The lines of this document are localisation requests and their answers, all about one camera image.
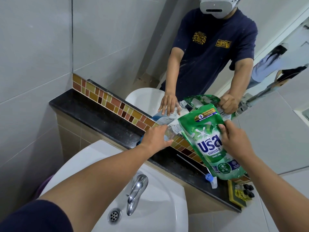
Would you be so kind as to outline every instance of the mosaic tile strip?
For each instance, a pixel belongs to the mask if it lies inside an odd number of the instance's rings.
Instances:
[[[156,127],[158,124],[150,118],[144,116],[134,108],[125,104],[123,101],[113,97],[110,93],[98,88],[91,84],[89,81],[84,80],[77,74],[73,74],[73,89],[89,97],[93,101],[101,104],[110,111],[116,113],[128,122],[139,127],[140,129],[147,131],[150,127]],[[171,145],[174,149],[189,156],[199,164],[205,166],[201,158],[196,154],[190,144],[183,137],[176,136]],[[246,176],[242,176],[239,179],[233,179],[236,183],[246,183],[250,181]]]

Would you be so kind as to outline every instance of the hand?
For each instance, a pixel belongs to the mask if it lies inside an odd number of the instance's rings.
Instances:
[[[246,132],[237,128],[230,120],[226,120],[225,125],[218,125],[222,132],[221,141],[224,149],[238,161],[254,156],[255,154]]]
[[[219,105],[226,114],[232,114],[237,111],[240,102],[238,99],[230,94],[223,95],[220,99]]]
[[[168,128],[167,125],[160,125],[154,128],[150,128],[144,134],[140,146],[148,148],[149,153],[153,156],[155,153],[169,147],[173,140],[164,141],[164,133]]]
[[[176,95],[172,93],[165,93],[158,112],[162,110],[162,115],[164,115],[165,110],[167,109],[167,116],[170,116],[171,113],[174,113],[176,106],[179,107]]]

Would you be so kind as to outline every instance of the long black hair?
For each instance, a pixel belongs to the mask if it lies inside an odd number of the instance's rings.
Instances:
[[[272,57],[275,55],[275,57],[273,57],[273,59],[271,60],[271,62],[268,64],[271,65],[273,62],[275,62],[282,54],[284,54],[288,49],[285,48],[284,46],[282,45],[278,45],[276,46],[269,54],[266,62]]]

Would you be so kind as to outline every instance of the navy t-shirt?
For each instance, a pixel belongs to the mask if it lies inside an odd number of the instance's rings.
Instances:
[[[73,232],[67,215],[56,204],[34,200],[0,223],[0,232]]]
[[[204,94],[229,60],[235,70],[235,62],[253,59],[256,37],[256,24],[239,9],[226,20],[205,15],[199,8],[188,12],[173,43],[184,51],[176,84],[178,100]]]

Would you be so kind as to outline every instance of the black granite countertop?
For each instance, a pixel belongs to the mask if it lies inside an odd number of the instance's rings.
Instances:
[[[141,136],[145,133],[145,131],[137,126],[74,89],[70,89],[61,94],[50,101],[49,104],[127,149],[134,148],[141,139]],[[177,156],[177,154],[205,172],[205,168],[202,168],[202,165],[172,147],[156,153],[149,159],[149,162],[218,200],[236,212],[241,212],[241,208],[229,200],[227,181],[218,179],[218,188],[212,189],[210,182],[205,180],[205,176]]]

